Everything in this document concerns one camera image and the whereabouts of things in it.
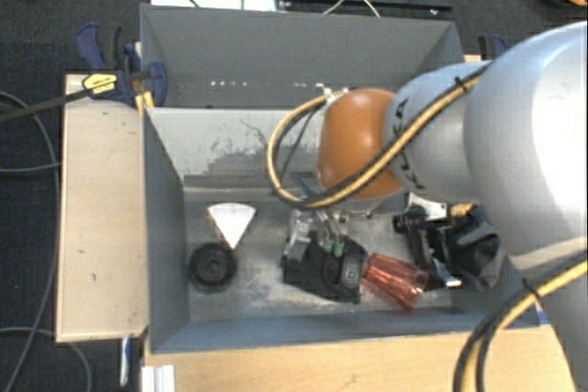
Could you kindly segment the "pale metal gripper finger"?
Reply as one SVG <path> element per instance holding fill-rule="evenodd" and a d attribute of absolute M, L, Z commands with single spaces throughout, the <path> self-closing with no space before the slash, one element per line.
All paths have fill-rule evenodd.
<path fill-rule="evenodd" d="M 288 245 L 297 241 L 309 242 L 310 233 L 316 229 L 316 217 L 313 213 L 292 213 L 288 220 Z"/>
<path fill-rule="evenodd" d="M 281 257 L 281 263 L 285 264 L 288 261 L 301 262 L 304 253 L 307 251 L 308 243 L 296 241 L 293 244 L 287 244 L 284 248 Z"/>

